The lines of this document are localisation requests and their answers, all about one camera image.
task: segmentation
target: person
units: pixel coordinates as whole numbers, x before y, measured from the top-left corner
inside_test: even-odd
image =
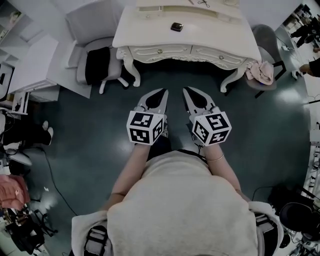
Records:
[[[320,52],[320,48],[314,48],[313,52]],[[293,70],[291,74],[295,80],[298,80],[299,77],[302,77],[305,74],[320,78],[320,58],[310,61],[309,64],[303,64],[299,69]]]
[[[311,23],[308,25],[303,25],[298,28],[295,32],[289,33],[291,38],[300,38],[296,43],[296,47],[299,48],[305,43],[305,39],[311,34],[317,34],[320,32],[320,15],[317,18],[314,17]]]
[[[72,219],[75,256],[259,255],[255,214],[221,147],[172,151],[167,131],[134,146],[98,212]]]
[[[0,141],[4,149],[17,149],[22,141],[28,144],[50,145],[54,135],[54,129],[49,127],[49,122],[42,125],[35,124],[27,119],[14,118],[10,113],[0,112]]]

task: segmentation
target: curved desk leg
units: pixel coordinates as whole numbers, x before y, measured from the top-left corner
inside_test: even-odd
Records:
[[[134,66],[134,58],[128,47],[120,47],[117,51],[117,59],[123,59],[125,69],[134,76],[135,81],[133,83],[134,87],[140,86],[140,74],[136,67]]]
[[[240,67],[236,69],[231,75],[229,75],[226,79],[223,80],[220,86],[220,92],[226,93],[227,92],[227,85],[240,79],[247,70],[247,63],[243,63]]]

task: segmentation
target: dark green floor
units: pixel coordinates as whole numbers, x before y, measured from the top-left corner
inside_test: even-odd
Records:
[[[278,31],[282,40],[289,38]],[[289,52],[281,52],[288,71],[294,66]],[[286,72],[278,89],[255,99],[256,91],[243,80],[225,97],[219,85],[230,72],[210,63],[163,60],[137,65],[141,86],[123,90],[118,81],[109,82],[103,95],[94,86],[91,99],[61,89],[58,102],[42,103],[34,113],[38,123],[48,120],[54,128],[52,144],[45,147],[60,192],[78,215],[101,207],[129,157],[126,122],[129,111],[147,92],[167,88],[169,136],[174,149],[198,151],[187,129],[182,89],[196,87],[211,95],[232,125],[227,141],[221,145],[238,176],[242,190],[252,197],[256,188],[279,183],[303,184],[309,159],[309,109],[303,79],[294,81]],[[27,177],[33,198],[42,197],[40,209],[47,208],[58,234],[47,238],[53,256],[70,251],[73,213],[55,190],[45,156],[30,149],[33,166]],[[265,201],[269,189],[261,189],[256,200]]]

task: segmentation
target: gray office chair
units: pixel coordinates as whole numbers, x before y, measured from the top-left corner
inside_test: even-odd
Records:
[[[259,90],[259,92],[255,95],[255,98],[258,98],[265,91],[275,90],[277,88],[277,80],[287,71],[287,69],[285,67],[285,63],[281,59],[278,49],[277,36],[273,29],[267,25],[257,25],[254,27],[252,32],[262,59],[273,64],[273,67],[282,66],[282,70],[273,77],[274,79],[271,85],[262,84],[255,79],[248,80],[247,77],[244,76],[243,79],[245,79],[248,86]],[[231,90],[232,87],[225,93],[225,95],[227,96]]]
[[[88,84],[86,80],[88,52],[109,47],[108,76],[102,80],[99,93],[103,94],[106,81],[109,80],[118,79],[124,87],[128,87],[129,84],[121,78],[122,62],[116,58],[117,49],[112,47],[117,28],[112,2],[110,0],[98,0],[85,4],[67,13],[66,19],[77,43],[84,46],[77,67],[77,81],[81,84]],[[106,60],[101,59],[99,63],[103,65]]]

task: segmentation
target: small black object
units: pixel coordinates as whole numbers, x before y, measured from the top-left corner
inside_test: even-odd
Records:
[[[177,31],[177,32],[180,32],[183,28],[183,24],[180,24],[180,23],[177,23],[177,22],[174,22],[172,25],[171,25],[171,30],[173,31]]]

